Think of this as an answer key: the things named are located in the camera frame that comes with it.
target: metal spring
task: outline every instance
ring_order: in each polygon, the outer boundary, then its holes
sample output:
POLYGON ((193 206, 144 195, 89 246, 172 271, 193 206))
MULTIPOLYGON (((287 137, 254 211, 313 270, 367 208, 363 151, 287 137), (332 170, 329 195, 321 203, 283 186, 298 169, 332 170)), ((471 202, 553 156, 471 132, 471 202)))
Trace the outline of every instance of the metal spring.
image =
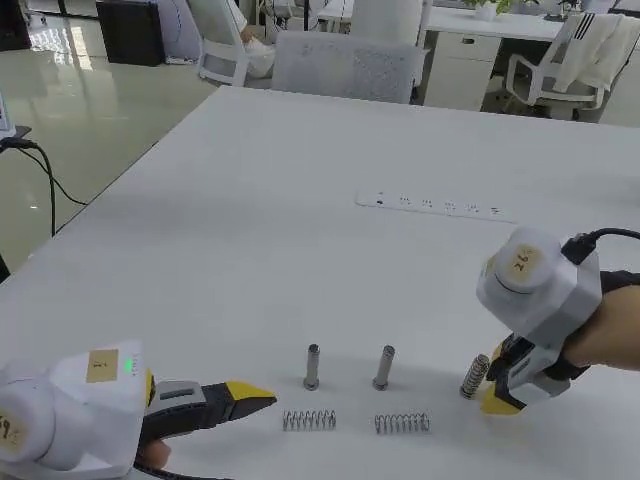
POLYGON ((282 430, 333 430, 336 428, 335 410, 285 410, 282 430))
POLYGON ((483 354, 473 359, 473 363, 471 367, 469 367, 469 371, 465 375, 462 385, 460 385, 460 395, 468 399, 475 395, 482 380, 484 380, 484 376, 489 370, 490 363, 489 357, 483 354))
POLYGON ((376 433, 428 432, 431 424, 426 413, 403 413, 398 415, 376 415, 373 418, 376 433))

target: power strip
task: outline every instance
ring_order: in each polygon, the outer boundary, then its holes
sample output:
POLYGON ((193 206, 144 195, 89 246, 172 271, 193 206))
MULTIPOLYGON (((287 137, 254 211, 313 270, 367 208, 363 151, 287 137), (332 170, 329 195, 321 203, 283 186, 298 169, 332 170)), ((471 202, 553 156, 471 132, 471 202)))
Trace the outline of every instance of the power strip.
POLYGON ((457 203, 450 200, 436 200, 428 196, 407 195, 378 190, 358 192, 356 204, 361 207, 388 208, 404 212, 430 213, 448 217, 474 218, 490 222, 516 223, 501 207, 485 207, 474 202, 457 203))

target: white table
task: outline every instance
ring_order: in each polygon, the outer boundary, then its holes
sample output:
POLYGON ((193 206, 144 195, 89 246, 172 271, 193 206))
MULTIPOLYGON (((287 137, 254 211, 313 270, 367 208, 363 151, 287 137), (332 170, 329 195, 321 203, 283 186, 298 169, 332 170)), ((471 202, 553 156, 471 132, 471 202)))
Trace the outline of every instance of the white table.
MULTIPOLYGON (((354 196, 468 199, 558 235, 638 228, 639 148, 631 129, 221 88, 2 285, 0 363, 141 338, 160 379, 277 392, 260 414, 172 440, 169 469, 193 475, 635 478, 635 374, 594 368, 510 418, 458 394, 471 359, 507 334, 474 289, 512 226, 354 196), (312 342, 321 386, 307 392, 312 342), (377 392, 386 343, 396 361, 377 392), (280 430, 283 408, 320 407, 337 411, 335 432, 280 430), (425 409, 430 435, 374 433, 375 413, 425 409)), ((607 240, 601 258, 637 270, 640 247, 607 240)))
MULTIPOLYGON (((352 12, 353 0, 332 0, 318 18, 335 31, 335 25, 351 21, 352 12)), ((474 10, 433 7, 427 30, 439 34, 430 68, 424 69, 424 104, 480 110, 502 39, 551 42, 561 26, 535 15, 505 13, 486 22, 474 10)))
MULTIPOLYGON (((351 22, 352 13, 353 0, 331 0, 320 11, 318 18, 327 22, 349 23, 351 22)), ((491 22, 485 22, 475 18, 475 10, 433 7, 427 29, 432 32, 463 33, 548 42, 555 38, 561 26, 561 23, 548 22, 543 17, 536 15, 504 13, 498 15, 491 22)))

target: white drawer cabinet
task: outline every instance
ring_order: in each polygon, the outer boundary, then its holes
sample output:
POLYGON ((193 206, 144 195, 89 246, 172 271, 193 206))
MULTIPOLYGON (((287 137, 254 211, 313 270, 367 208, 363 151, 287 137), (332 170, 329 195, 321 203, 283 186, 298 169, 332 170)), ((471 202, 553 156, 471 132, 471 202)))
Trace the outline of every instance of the white drawer cabinet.
POLYGON ((479 111, 500 41, 498 37, 440 33, 424 105, 479 111))
POLYGON ((424 104, 429 107, 480 111, 492 62, 444 58, 433 62, 424 104))
POLYGON ((500 38, 461 33, 440 33, 436 47, 438 56, 493 62, 500 48, 500 38))

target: hand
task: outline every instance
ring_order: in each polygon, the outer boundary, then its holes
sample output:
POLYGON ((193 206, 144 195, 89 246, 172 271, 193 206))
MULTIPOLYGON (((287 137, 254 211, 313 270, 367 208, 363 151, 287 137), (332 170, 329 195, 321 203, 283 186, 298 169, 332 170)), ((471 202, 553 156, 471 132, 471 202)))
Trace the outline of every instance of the hand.
POLYGON ((569 338, 563 353, 579 367, 599 364, 640 370, 640 286, 604 295, 598 310, 569 338))
POLYGON ((149 468, 162 470, 169 460, 171 448, 161 440, 149 444, 141 455, 141 462, 149 468))

